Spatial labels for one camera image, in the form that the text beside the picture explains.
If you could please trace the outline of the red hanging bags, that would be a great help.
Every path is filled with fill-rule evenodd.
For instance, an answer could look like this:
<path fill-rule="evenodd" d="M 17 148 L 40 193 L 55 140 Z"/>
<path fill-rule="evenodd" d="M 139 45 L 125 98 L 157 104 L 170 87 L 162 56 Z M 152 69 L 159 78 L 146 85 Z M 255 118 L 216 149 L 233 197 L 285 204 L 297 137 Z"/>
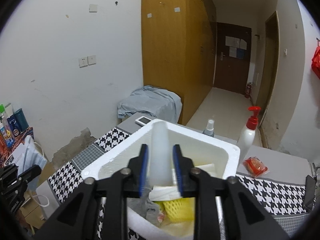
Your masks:
<path fill-rule="evenodd" d="M 317 48 L 311 60 L 311 69 L 320 79 L 320 44 L 319 39 L 317 39 Z"/>

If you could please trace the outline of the grey sock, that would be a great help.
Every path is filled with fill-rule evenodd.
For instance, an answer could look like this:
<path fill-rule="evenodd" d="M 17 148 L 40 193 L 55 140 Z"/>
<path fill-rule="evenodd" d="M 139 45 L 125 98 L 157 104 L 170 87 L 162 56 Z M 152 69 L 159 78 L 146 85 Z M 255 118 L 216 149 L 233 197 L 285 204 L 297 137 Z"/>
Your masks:
<path fill-rule="evenodd" d="M 141 198 L 127 198 L 127 206 L 151 224 L 155 226 L 158 225 L 157 216 L 161 211 L 161 208 L 158 204 L 149 200 L 148 196 Z"/>

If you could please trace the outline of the wooden wardrobe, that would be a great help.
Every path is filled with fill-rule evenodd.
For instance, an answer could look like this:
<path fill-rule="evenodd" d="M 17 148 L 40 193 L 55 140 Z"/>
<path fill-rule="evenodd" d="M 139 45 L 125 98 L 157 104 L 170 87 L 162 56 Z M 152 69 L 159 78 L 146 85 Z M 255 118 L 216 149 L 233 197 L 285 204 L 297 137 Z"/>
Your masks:
<path fill-rule="evenodd" d="M 182 100 L 187 124 L 213 86 L 216 7 L 212 0 L 142 0 L 143 82 Z"/>

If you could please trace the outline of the red fire extinguisher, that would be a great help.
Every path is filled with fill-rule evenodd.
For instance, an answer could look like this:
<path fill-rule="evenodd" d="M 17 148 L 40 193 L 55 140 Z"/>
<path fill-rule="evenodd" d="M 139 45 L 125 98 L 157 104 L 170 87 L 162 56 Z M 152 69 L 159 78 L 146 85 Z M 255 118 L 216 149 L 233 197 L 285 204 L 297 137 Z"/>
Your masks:
<path fill-rule="evenodd" d="M 253 83 L 251 83 L 251 82 L 249 82 L 247 84 L 246 89 L 245 89 L 245 98 L 251 98 L 252 86 L 253 86 Z"/>

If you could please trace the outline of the green tissue pack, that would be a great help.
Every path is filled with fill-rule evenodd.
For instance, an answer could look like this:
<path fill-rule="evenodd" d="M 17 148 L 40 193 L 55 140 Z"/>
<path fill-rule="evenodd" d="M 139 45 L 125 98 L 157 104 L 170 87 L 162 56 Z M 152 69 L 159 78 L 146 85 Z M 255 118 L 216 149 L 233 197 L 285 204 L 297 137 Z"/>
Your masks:
<path fill-rule="evenodd" d="M 157 216 L 158 227 L 165 226 L 170 222 L 170 219 L 166 213 L 166 211 L 160 211 Z"/>

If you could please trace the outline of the wall socket pair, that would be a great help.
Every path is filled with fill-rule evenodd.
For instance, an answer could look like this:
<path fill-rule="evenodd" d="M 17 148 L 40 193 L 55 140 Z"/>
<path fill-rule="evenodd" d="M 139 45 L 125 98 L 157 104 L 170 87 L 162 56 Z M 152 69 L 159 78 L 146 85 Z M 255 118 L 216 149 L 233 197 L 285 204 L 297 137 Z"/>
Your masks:
<path fill-rule="evenodd" d="M 95 55 L 91 55 L 91 56 L 87 56 L 87 57 L 81 57 L 78 60 L 79 60 L 79 67 L 80 68 L 91 66 L 91 65 L 94 65 L 94 64 L 97 63 Z"/>

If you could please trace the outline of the houndstooth table runner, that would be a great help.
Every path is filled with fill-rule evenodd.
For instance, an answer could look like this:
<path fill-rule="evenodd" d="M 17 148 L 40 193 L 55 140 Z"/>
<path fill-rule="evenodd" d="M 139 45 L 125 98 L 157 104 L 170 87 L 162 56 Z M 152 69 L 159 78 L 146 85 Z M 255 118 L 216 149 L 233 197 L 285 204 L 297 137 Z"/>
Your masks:
<path fill-rule="evenodd" d="M 152 152 L 152 125 L 132 135 L 121 135 L 113 142 L 114 132 L 99 139 L 108 144 L 105 154 L 83 169 L 80 185 L 74 187 L 76 173 L 59 175 L 54 189 L 70 189 L 61 205 L 37 232 L 37 239 L 172 239 L 172 235 L 137 214 L 128 203 L 142 200 L 151 184 L 151 172 L 177 177 L 178 195 L 192 203 L 192 223 L 187 239 L 219 239 L 220 223 L 227 239 L 288 239 L 277 222 L 306 213 L 307 221 L 293 239 L 306 239 L 315 228 L 318 213 L 309 204 L 314 198 L 315 180 L 308 174 L 296 182 L 297 170 L 290 156 L 274 157 L 283 179 L 253 178 L 237 173 L 239 149 L 185 127 L 171 124 L 164 137 L 169 171 L 164 155 L 156 161 Z"/>

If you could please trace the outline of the white pump lotion bottle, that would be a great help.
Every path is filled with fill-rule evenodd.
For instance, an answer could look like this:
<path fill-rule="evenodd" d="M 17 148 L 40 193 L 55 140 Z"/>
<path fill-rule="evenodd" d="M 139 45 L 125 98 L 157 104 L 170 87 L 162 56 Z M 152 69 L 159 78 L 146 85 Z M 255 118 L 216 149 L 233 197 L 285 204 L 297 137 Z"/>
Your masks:
<path fill-rule="evenodd" d="M 247 152 L 253 144 L 255 130 L 259 123 L 258 115 L 261 111 L 261 108 L 259 106 L 251 106 L 248 108 L 248 110 L 252 111 L 252 115 L 248 118 L 245 126 L 241 130 L 239 139 L 236 144 L 240 149 L 239 164 L 244 161 Z"/>

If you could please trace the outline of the blue spray bottle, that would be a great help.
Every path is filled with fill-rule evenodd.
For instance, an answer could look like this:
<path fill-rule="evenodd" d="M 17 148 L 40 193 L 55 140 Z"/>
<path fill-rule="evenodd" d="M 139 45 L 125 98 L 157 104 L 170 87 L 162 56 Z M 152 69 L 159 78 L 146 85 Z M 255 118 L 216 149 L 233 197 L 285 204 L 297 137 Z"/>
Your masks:
<path fill-rule="evenodd" d="M 203 134 L 210 137 L 214 137 L 214 120 L 213 119 L 208 119 L 207 126 L 203 131 Z"/>

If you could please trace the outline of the red snack packet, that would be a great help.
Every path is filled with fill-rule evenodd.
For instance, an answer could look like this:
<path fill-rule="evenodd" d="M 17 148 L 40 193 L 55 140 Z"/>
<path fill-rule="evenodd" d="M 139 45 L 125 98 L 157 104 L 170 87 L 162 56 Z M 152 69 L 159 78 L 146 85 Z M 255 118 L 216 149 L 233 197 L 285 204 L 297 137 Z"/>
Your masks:
<path fill-rule="evenodd" d="M 245 159 L 242 164 L 253 178 L 269 172 L 268 167 L 257 157 L 249 157 Z"/>

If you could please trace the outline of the white wall switch plate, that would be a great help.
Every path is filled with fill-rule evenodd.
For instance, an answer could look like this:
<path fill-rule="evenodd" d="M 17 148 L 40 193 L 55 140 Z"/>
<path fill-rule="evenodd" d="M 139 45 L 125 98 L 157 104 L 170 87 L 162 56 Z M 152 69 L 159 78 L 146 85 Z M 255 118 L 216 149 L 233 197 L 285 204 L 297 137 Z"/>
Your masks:
<path fill-rule="evenodd" d="M 98 12 L 98 5 L 97 4 L 90 4 L 89 5 L 89 12 L 90 13 L 97 13 Z"/>

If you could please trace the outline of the light blue cloth pile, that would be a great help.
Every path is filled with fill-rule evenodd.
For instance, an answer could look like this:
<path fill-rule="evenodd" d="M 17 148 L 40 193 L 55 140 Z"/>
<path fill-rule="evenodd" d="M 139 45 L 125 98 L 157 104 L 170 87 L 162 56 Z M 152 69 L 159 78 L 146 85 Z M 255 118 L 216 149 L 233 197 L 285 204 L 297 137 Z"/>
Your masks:
<path fill-rule="evenodd" d="M 176 93 L 163 88 L 144 86 L 134 90 L 119 103 L 117 114 L 118 118 L 124 119 L 135 113 L 142 113 L 177 123 L 181 111 L 182 100 Z"/>

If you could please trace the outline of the white small device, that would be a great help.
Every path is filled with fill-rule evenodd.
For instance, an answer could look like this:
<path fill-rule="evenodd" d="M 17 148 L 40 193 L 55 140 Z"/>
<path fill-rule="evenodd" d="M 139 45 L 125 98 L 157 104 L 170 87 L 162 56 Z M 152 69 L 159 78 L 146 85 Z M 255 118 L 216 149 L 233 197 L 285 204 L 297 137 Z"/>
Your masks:
<path fill-rule="evenodd" d="M 140 116 L 139 118 L 137 118 L 135 120 L 135 124 L 143 127 L 145 125 L 147 125 L 148 123 L 152 122 L 152 119 L 146 117 L 146 116 Z"/>

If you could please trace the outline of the yellow foam net sleeve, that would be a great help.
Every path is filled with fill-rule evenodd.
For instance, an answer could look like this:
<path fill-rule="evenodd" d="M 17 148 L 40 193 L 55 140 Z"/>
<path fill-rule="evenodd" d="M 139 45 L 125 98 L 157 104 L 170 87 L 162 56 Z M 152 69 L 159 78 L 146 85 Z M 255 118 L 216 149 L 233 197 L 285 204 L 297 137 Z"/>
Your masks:
<path fill-rule="evenodd" d="M 173 223 L 189 222 L 195 219 L 195 198 L 180 198 L 158 203 Z"/>

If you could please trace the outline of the white foam tube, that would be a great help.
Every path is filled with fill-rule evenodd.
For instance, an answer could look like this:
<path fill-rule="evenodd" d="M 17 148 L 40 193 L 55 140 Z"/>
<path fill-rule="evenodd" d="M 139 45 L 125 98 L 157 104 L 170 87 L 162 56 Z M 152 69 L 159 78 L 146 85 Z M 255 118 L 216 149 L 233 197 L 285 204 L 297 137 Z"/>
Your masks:
<path fill-rule="evenodd" d="M 167 124 L 164 121 L 152 125 L 149 182 L 152 186 L 171 186 L 172 147 Z"/>

